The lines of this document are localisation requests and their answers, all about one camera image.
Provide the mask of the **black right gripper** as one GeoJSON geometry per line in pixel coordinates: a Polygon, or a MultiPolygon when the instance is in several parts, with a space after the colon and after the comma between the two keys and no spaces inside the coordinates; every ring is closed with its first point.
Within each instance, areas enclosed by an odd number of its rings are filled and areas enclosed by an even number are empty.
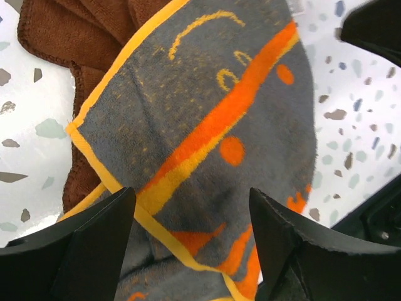
{"type": "Polygon", "coordinates": [[[400,0],[369,1],[350,11],[340,40],[400,66],[400,0]]]}

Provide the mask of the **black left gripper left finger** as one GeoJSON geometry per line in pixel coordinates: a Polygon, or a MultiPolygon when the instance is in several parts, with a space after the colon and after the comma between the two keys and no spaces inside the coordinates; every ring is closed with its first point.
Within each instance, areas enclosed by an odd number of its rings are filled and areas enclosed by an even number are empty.
{"type": "Polygon", "coordinates": [[[125,187],[1,248],[1,300],[113,300],[136,195],[125,187]]]}

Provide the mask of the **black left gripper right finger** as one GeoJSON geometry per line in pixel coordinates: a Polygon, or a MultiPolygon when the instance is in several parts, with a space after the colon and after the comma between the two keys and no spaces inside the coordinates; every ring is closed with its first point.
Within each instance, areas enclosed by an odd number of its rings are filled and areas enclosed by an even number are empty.
{"type": "Polygon", "coordinates": [[[262,191],[249,210],[263,275],[256,300],[400,300],[400,248],[326,228],[262,191]]]}

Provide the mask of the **brown towel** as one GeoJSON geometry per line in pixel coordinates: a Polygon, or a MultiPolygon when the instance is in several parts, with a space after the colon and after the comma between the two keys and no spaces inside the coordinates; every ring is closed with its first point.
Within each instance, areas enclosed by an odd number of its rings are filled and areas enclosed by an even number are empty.
{"type": "Polygon", "coordinates": [[[167,1],[23,1],[18,41],[32,55],[67,67],[73,115],[134,33],[167,1]]]}

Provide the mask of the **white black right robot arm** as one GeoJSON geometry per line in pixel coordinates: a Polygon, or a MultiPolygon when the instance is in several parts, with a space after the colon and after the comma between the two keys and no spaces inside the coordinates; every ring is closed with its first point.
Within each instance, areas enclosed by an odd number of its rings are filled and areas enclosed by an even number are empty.
{"type": "MultiPolygon", "coordinates": [[[[370,1],[345,18],[341,41],[400,66],[400,1],[370,1]]],[[[400,176],[345,216],[333,229],[384,245],[400,246],[400,176]]]]}

